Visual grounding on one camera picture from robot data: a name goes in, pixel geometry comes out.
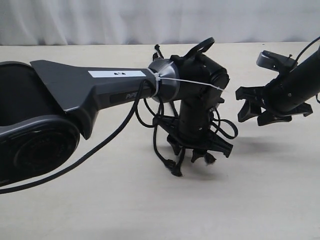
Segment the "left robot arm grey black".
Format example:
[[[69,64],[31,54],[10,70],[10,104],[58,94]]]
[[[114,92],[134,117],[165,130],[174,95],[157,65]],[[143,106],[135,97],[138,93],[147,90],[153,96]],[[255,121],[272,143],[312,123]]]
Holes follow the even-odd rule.
[[[228,157],[228,136],[213,128],[213,113],[223,103],[227,70],[202,53],[156,58],[146,68],[83,67],[49,60],[0,64],[0,192],[14,193],[52,181],[82,164],[113,140],[137,116],[140,100],[161,106],[181,102],[178,115],[163,108],[150,127],[162,128],[181,159],[215,161],[212,152]],[[80,138],[89,139],[98,113],[132,103],[120,126],[69,167],[59,170],[75,152]]]

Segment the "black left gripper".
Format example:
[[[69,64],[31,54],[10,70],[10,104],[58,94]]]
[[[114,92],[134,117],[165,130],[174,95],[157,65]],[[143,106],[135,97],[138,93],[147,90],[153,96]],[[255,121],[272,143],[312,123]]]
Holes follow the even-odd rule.
[[[211,130],[210,110],[199,97],[181,100],[179,116],[157,114],[152,121],[168,133],[166,138],[175,156],[182,150],[191,149],[191,163],[203,158],[208,151],[220,152],[229,157],[233,145]]]

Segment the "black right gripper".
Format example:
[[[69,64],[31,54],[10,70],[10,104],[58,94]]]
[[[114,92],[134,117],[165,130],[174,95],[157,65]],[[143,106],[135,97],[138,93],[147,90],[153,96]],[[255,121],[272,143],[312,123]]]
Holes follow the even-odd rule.
[[[313,113],[311,105],[305,99],[282,88],[241,86],[236,90],[235,97],[237,100],[245,100],[237,114],[240,123],[254,117],[258,117],[258,126],[288,123],[293,115],[307,117]]]

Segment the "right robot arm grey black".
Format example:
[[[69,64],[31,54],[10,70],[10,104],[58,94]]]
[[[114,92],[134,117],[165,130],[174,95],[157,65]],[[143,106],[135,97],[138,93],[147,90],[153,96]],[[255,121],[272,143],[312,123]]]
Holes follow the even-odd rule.
[[[236,90],[236,99],[245,101],[237,114],[240,123],[251,118],[257,118],[259,126],[288,123],[294,115],[307,117],[313,113],[307,100],[320,92],[318,50],[301,64],[291,56],[264,50],[260,52],[256,64],[278,72],[278,75],[264,86],[241,86]]]

